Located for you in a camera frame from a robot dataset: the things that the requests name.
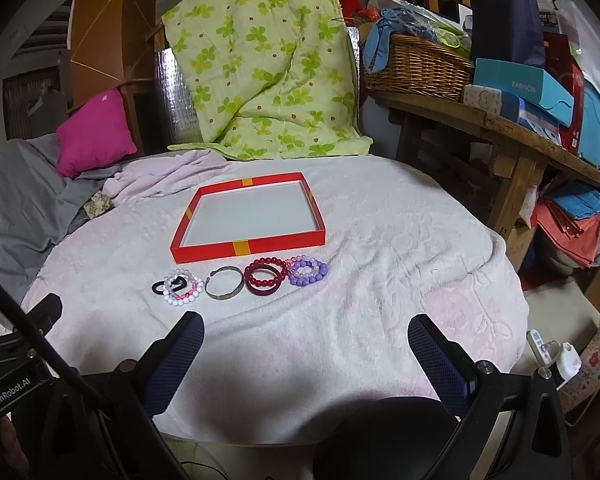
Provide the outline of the blue fashion box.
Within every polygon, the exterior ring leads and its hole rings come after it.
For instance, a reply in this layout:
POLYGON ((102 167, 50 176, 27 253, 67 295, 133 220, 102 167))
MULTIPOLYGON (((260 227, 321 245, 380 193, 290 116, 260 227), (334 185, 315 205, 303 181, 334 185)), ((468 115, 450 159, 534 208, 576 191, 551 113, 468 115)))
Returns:
POLYGON ((571 125, 574 97, 542 68, 490 58, 477 58, 474 84, 519 96, 544 110, 562 126, 571 125))

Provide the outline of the pale pink fleece blanket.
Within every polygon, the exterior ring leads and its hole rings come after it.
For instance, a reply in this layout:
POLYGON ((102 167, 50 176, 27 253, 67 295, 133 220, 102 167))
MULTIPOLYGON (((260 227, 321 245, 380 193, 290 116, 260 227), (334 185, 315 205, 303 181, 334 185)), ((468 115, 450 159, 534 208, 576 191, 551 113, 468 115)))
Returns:
MULTIPOLYGON (((510 370, 529 307, 504 240, 422 172, 391 159, 232 162, 223 180, 299 171, 326 223, 324 281, 259 297, 193 303, 204 344, 158 428, 230 444, 314 442, 367 400, 431 396, 408 348, 428 315, 472 358, 510 370)), ((183 191, 117 206, 66 237, 22 300, 62 302, 48 341, 84 374, 137 358, 182 311, 151 289, 174 269, 169 245, 192 198, 183 191)))

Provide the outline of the silver metal bangle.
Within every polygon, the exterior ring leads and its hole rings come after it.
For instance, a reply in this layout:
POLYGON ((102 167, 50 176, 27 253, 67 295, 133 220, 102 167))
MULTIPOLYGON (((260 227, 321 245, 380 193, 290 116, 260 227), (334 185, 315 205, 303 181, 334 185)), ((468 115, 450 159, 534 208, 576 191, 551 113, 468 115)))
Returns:
POLYGON ((235 298, 245 286, 245 277, 238 266, 220 266, 204 281, 204 292, 215 301, 235 298))

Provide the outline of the red shallow box tray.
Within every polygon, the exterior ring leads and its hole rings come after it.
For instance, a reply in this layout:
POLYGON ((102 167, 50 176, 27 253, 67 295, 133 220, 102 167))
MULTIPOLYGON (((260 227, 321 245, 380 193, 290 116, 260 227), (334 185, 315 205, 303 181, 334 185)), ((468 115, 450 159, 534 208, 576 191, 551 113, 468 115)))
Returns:
POLYGON ((193 263, 325 244, 325 222, 308 181, 287 172, 198 188, 170 252, 177 263, 193 263))

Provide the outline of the silver foil insulation roll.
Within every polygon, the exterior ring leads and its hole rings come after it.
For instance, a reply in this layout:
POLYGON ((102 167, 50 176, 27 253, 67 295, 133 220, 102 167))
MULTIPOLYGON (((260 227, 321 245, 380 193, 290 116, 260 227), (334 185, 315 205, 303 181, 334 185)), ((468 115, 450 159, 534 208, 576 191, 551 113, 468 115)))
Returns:
POLYGON ((155 54, 155 80, 164 142, 168 145, 202 141, 200 125, 178 61, 171 48, 155 54))

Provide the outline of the orange wooden cabinet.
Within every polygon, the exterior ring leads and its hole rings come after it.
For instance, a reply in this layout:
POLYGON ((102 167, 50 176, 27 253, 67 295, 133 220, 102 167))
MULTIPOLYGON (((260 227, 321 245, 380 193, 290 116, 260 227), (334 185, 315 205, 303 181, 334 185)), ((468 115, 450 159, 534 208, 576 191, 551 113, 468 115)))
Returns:
POLYGON ((73 0, 70 66, 73 104, 155 73, 147 35, 156 24, 156 0, 73 0))

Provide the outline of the wooden bench table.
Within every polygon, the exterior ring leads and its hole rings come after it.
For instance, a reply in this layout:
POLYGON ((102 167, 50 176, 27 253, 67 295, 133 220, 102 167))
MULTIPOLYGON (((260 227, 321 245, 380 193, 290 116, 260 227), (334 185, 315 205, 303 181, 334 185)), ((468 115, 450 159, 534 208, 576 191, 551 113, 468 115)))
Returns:
POLYGON ((479 219, 506 240, 512 234, 528 189, 541 183, 548 167, 600 191, 599 169, 503 117, 431 96, 383 91, 373 91, 370 96, 402 118, 398 159, 449 188, 469 182, 489 191, 493 205, 479 219), (427 129, 489 144, 489 172, 483 174, 461 159, 457 151, 424 139, 422 133, 427 129))

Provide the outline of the dark maroon hair band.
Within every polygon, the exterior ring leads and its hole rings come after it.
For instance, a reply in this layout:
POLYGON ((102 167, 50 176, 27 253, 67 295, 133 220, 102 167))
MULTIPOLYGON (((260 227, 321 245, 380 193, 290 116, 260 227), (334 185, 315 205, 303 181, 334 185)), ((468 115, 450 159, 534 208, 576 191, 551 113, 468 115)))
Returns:
POLYGON ((250 266, 245 270, 245 285, 247 289, 256 296, 268 296, 274 294, 286 278, 286 274, 267 264, 250 266), (268 278, 257 278, 257 274, 264 273, 268 278))

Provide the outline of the wicker basket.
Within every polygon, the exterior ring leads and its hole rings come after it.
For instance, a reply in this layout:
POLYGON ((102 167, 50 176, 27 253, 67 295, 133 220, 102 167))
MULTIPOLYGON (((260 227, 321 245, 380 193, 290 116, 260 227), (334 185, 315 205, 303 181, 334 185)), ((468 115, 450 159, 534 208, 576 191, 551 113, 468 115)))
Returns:
POLYGON ((363 70, 368 91, 417 94, 460 102, 472 83, 475 67, 447 47, 413 36, 390 36, 386 67, 378 73, 363 70))

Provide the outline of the green clover quilt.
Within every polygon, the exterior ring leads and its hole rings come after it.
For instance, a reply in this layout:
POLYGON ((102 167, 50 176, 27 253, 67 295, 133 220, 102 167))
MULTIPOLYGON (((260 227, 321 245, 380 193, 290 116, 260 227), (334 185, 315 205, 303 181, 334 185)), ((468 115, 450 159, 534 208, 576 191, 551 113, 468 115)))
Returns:
POLYGON ((201 139, 235 160, 358 156, 358 74, 338 0, 182 0, 161 18, 201 139))

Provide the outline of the blue plastic storage bin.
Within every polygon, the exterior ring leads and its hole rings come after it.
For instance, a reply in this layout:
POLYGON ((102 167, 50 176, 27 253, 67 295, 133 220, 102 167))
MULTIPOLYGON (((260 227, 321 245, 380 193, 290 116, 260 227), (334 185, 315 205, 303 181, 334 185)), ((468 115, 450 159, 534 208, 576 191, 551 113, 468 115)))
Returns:
POLYGON ((584 78, 583 117, 578 156, 600 169, 600 92, 584 78))

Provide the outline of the grey bed sheet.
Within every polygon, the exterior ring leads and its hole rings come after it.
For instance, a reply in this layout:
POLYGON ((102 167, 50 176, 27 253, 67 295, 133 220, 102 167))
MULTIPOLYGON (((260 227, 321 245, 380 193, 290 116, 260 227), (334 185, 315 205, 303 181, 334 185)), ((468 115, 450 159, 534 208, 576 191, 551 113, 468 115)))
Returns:
POLYGON ((84 205, 121 169, 113 164, 65 178, 58 157, 53 133, 0 147, 0 284, 18 302, 52 249, 88 221, 84 205))

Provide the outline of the white remote control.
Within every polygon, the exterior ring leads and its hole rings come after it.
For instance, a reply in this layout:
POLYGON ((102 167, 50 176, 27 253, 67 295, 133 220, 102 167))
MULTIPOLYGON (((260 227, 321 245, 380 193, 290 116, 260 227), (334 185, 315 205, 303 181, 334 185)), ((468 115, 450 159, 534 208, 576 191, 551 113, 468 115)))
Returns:
POLYGON ((527 332, 527 340, 536 362, 541 366, 550 365, 552 357, 541 334, 532 328, 532 330, 528 330, 527 332))

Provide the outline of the magenta pillow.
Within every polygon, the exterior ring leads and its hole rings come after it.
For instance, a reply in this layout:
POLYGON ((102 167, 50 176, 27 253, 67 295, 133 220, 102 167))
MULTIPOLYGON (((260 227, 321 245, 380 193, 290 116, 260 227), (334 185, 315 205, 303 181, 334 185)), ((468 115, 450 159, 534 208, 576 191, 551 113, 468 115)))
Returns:
POLYGON ((117 89, 93 96, 57 128, 56 134, 56 169, 66 178, 108 167, 137 152, 117 89))

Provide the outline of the stack of folded cloths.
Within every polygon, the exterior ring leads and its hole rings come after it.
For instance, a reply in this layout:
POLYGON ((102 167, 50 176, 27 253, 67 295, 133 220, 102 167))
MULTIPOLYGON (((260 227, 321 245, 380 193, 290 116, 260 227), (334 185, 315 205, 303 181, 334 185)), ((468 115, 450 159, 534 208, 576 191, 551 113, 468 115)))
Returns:
POLYGON ((600 192, 580 181, 551 188, 536 203, 536 224, 580 268, 590 268, 600 251, 600 192))

